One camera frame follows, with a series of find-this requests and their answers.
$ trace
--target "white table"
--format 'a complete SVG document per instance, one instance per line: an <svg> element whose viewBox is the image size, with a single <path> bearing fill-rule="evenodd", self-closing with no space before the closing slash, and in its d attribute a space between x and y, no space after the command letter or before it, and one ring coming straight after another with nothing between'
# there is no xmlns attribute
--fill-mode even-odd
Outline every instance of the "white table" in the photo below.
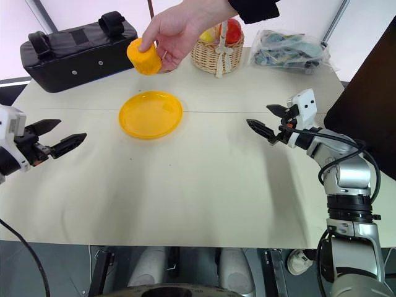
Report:
<svg viewBox="0 0 396 297"><path fill-rule="evenodd" d="M62 120L42 144L88 136L62 158L8 176L0 217L41 243L316 247L327 218L319 167L299 148L271 147L245 122L276 129L280 121L265 106L285 105L306 88L314 89L321 123L343 89L326 71L242 67L219 80L187 58L169 74L131 69L61 93L32 81L15 103L27 123ZM118 124L121 105L147 90L170 92L184 107L177 130L157 140L132 138ZM396 182L383 174L374 205L383 247L396 246L394 192Z"/></svg>

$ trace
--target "red apple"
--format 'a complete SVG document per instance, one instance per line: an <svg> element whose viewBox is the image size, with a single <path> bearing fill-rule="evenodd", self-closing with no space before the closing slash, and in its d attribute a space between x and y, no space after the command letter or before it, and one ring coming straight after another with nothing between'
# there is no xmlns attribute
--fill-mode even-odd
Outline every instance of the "red apple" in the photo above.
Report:
<svg viewBox="0 0 396 297"><path fill-rule="evenodd" d="M219 35L222 34L222 26L218 29ZM228 44L236 43L241 39L242 36L242 28L241 24L235 19L229 19L227 21L227 33L225 37L225 41Z"/></svg>

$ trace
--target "human hand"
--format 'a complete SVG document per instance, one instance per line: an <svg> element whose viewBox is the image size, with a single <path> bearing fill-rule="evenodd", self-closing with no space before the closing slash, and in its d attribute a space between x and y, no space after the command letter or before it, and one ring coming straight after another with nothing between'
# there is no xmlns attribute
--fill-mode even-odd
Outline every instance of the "human hand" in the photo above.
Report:
<svg viewBox="0 0 396 297"><path fill-rule="evenodd" d="M235 15L227 0L185 0L152 19L139 50L147 51L157 40L157 53L162 58L160 72L172 71L192 50L204 30Z"/></svg>

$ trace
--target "yellow plastic plate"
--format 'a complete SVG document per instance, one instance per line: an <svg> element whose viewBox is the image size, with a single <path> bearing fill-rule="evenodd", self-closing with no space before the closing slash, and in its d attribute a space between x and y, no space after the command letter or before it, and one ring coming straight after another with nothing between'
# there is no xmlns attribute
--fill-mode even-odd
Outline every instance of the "yellow plastic plate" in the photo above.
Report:
<svg viewBox="0 0 396 297"><path fill-rule="evenodd" d="M130 136L154 139L175 130L182 117L183 107L175 96L151 91L125 102L119 110L118 121Z"/></svg>

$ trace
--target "black sleeve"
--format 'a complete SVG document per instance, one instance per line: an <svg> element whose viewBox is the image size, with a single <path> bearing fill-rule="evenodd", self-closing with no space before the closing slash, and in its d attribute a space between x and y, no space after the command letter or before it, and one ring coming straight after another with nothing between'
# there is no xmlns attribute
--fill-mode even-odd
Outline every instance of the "black sleeve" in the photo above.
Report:
<svg viewBox="0 0 396 297"><path fill-rule="evenodd" d="M246 24L279 16L278 0L228 0Z"/></svg>

